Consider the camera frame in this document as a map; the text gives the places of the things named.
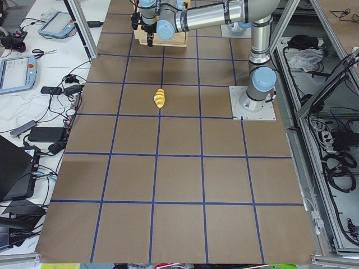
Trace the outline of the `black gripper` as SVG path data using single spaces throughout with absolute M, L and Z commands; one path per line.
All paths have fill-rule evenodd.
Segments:
M 131 26 L 134 30 L 139 27 L 147 33 L 147 46 L 153 47 L 154 33 L 157 31 L 157 23 L 146 24 L 140 12 L 134 12 L 131 15 Z

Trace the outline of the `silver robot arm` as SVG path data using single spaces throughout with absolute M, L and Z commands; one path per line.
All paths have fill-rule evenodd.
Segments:
M 134 30 L 147 33 L 147 45 L 153 36 L 169 40 L 176 33 L 185 33 L 235 22 L 251 25 L 251 54 L 248 57 L 250 85 L 240 98 L 240 106 L 249 112 L 259 112 L 266 103 L 277 77 L 268 66 L 271 23 L 279 1 L 222 1 L 186 9 L 183 1 L 132 1 Z
M 251 25 L 251 23 L 234 22 L 228 28 L 233 33 L 242 33 L 251 28 Z

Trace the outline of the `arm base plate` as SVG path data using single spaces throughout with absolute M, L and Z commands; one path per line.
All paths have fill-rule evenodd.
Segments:
M 221 25 L 221 35 L 223 38 L 251 39 L 251 24 L 234 22 L 230 25 Z
M 270 93 L 265 100 L 254 101 L 247 96 L 247 86 L 230 86 L 229 96 L 233 120 L 276 121 Z

